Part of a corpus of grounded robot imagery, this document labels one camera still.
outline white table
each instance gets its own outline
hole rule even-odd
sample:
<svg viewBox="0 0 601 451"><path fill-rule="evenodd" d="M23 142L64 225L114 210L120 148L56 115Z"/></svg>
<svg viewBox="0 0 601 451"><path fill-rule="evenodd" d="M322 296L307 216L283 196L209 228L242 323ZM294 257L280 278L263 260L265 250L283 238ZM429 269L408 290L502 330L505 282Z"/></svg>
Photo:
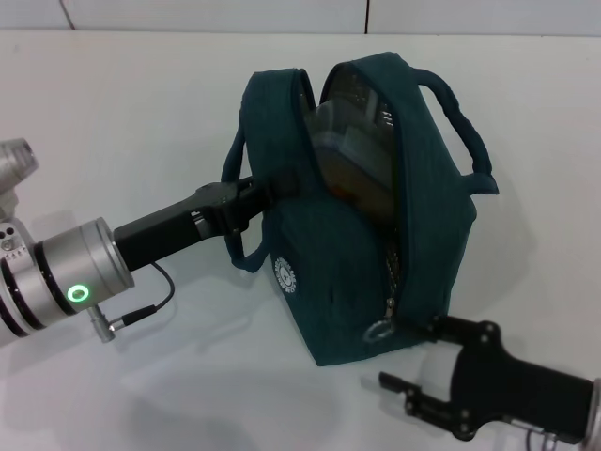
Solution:
<svg viewBox="0 0 601 451"><path fill-rule="evenodd" d="M219 178L254 71L306 68L318 93L337 62L382 51L449 83L501 188L475 198L451 312L500 323L517 357L601 375L601 39L0 33L0 139L25 137L41 166L17 190L18 216L41 240L173 203ZM258 241L257 225L245 239ZM0 350L0 449L523 449L504 425L461 443L387 413L395 398L371 387L380 370L441 396L451 350L317 368L267 265L243 274L215 239L164 267L176 301L115 342L80 315ZM134 278L104 303L110 317L166 292L152 269Z"/></svg>

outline green led light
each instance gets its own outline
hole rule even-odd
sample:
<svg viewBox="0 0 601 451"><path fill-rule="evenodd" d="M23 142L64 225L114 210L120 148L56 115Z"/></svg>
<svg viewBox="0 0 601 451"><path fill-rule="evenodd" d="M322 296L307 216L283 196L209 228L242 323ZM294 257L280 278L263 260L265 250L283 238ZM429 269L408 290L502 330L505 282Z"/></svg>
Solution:
<svg viewBox="0 0 601 451"><path fill-rule="evenodd" d="M74 285L67 291L67 297L72 303L82 303L90 297L90 290L84 285Z"/></svg>

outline round logo patch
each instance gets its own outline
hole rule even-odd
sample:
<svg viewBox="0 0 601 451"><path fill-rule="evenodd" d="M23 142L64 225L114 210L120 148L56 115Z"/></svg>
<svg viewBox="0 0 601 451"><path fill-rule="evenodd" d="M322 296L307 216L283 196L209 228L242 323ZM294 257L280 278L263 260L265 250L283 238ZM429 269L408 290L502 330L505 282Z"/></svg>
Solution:
<svg viewBox="0 0 601 451"><path fill-rule="evenodd" d="M292 270L290 263L285 261L283 258L278 257L275 260L273 269L280 287L282 287L282 289L288 294L294 293L294 291L297 289L297 277L294 275L294 271Z"/></svg>

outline bag handle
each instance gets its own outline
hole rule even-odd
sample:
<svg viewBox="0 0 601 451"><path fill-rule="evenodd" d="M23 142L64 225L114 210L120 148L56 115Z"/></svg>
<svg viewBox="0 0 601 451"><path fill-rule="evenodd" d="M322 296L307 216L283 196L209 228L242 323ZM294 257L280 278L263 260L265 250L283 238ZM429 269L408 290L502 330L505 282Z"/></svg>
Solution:
<svg viewBox="0 0 601 451"><path fill-rule="evenodd" d="M240 171L242 169L242 156L244 155L244 130L242 124L238 125L238 131L234 138L234 143L225 158L225 164L223 165L222 182L236 182L240 180ZM265 230L266 222L263 221L263 240L259 247L250 254L249 256L244 255L244 246L242 244L242 237L240 234L230 235L225 237L225 245L227 246L227 252L232 258L232 264L240 269L248 272L257 272L269 253L269 246L265 237L269 234Z"/></svg>
<svg viewBox="0 0 601 451"><path fill-rule="evenodd" d="M485 143L470 121L459 110L459 101L453 90L436 73L429 70L413 69L413 75L418 85L426 86L434 93L442 107L442 112L451 122L465 147L468 148L473 160L473 174L463 176L468 192L470 194L498 194L499 188L492 177L492 164Z"/></svg>

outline teal bag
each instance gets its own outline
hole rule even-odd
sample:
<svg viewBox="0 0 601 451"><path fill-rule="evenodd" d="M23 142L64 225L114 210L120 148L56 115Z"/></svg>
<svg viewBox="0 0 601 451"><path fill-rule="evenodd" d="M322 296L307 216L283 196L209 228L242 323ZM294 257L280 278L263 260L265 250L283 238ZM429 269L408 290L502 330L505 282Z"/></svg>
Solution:
<svg viewBox="0 0 601 451"><path fill-rule="evenodd" d="M419 86L432 90L461 137L472 174L455 167ZM244 255L240 236L227 237L226 245L232 263L249 272L270 255L316 363L357 361L423 341L406 326L425 326L448 311L476 218L470 197L499 192L485 145L451 88L397 54L377 54L337 65L316 108L304 70L259 72L244 92L222 181L239 179L245 143L254 179L292 168L299 195L264 213L263 241L252 254ZM331 156L341 162L333 171ZM358 158L359 176L352 169ZM343 179L347 166L351 182ZM326 174L351 192L333 190ZM382 195L361 201L363 186ZM384 228L374 219L380 216L389 218Z"/></svg>

